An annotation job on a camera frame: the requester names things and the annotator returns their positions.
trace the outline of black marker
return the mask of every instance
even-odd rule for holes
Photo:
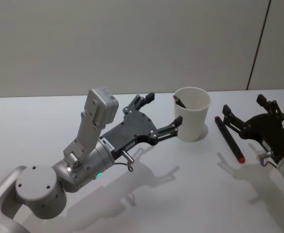
[[[182,101],[180,100],[180,98],[178,96],[173,95],[173,99],[174,99],[174,101],[177,105],[179,105],[182,108],[186,108],[185,105],[182,103]]]
[[[217,124],[221,134],[223,135],[227,144],[229,145],[232,153],[235,155],[239,163],[243,164],[245,162],[245,158],[239,146],[237,145],[234,138],[231,136],[230,132],[228,131],[226,125],[224,125],[223,121],[221,120],[219,116],[215,117],[215,123]]]

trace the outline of teal led light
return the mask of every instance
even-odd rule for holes
[[[97,176],[96,176],[96,178],[98,178],[99,176],[101,176],[102,175],[102,172],[100,172]]]

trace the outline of object in cup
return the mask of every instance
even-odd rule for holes
[[[179,106],[181,106],[182,108],[186,108],[185,105],[183,104],[183,102],[180,100],[180,98],[176,95],[173,95],[173,99],[175,101],[175,103]]]
[[[185,142],[197,140],[204,129],[205,117],[211,104],[209,94],[197,87],[184,87],[174,94],[186,108],[174,102],[175,117],[182,116],[183,123],[178,127],[178,138]]]

